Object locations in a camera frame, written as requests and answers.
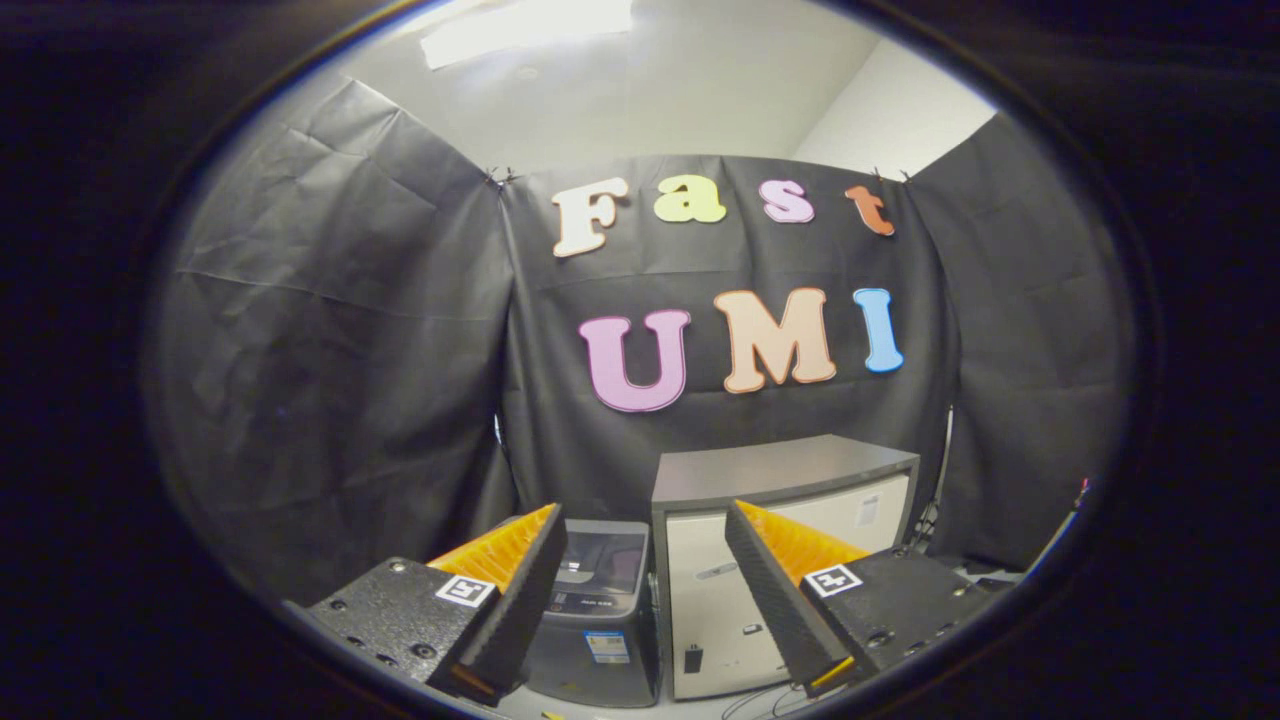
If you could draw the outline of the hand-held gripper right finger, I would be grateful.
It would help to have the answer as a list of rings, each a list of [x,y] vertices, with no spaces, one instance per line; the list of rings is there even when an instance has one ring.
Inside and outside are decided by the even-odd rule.
[[[724,541],[791,683],[810,697],[914,660],[995,600],[905,544],[870,553],[741,500],[726,510]]]

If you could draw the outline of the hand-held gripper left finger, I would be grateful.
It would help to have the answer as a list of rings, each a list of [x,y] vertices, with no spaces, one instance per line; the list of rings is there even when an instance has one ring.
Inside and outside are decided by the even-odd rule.
[[[494,707],[524,683],[567,539],[548,503],[431,561],[387,559],[300,618],[394,687]]]

